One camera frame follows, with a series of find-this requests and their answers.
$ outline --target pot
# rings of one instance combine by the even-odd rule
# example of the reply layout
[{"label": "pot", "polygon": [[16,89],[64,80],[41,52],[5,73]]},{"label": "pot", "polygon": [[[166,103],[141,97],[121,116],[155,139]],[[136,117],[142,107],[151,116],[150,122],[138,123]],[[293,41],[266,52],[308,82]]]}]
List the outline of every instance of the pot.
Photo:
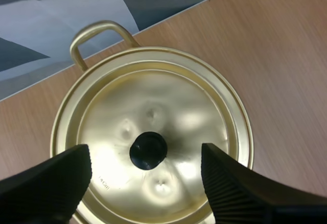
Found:
[{"label": "pot", "polygon": [[[88,68],[78,45],[104,30],[118,32],[131,48]],[[75,219],[213,224],[201,179],[201,144],[214,143],[244,166],[253,164],[250,122],[228,81],[191,54],[140,46],[113,21],[82,29],[71,57],[85,73],[60,106],[51,156],[76,144],[89,146],[92,180]],[[154,161],[143,158],[152,156]]]}]

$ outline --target gold lid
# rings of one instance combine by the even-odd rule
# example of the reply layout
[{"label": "gold lid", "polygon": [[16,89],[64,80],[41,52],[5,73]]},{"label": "gold lid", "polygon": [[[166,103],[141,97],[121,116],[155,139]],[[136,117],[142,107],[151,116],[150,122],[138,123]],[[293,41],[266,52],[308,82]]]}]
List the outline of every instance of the gold lid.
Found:
[{"label": "gold lid", "polygon": [[[86,69],[77,46],[105,30],[134,48],[88,69],[65,97],[52,133],[51,155],[88,144],[92,180],[75,218],[80,223],[215,222],[201,179],[201,144],[214,143],[252,167],[249,120],[231,85],[200,59],[171,48],[138,47],[120,25],[103,21],[73,41],[73,60]],[[167,143],[151,170],[136,167],[130,148],[144,132]]]}]

